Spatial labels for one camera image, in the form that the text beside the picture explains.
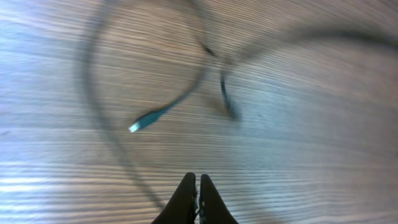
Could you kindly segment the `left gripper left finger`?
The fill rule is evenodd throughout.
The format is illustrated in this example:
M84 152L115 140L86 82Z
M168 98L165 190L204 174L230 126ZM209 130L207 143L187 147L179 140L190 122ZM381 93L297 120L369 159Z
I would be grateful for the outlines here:
M196 177L192 172L184 175L165 208L152 224L192 224L197 209Z

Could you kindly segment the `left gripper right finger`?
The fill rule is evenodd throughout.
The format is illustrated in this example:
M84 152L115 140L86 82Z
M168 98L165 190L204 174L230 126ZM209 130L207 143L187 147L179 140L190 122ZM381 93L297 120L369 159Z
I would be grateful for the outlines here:
M238 224L207 174L201 175L199 203L201 224Z

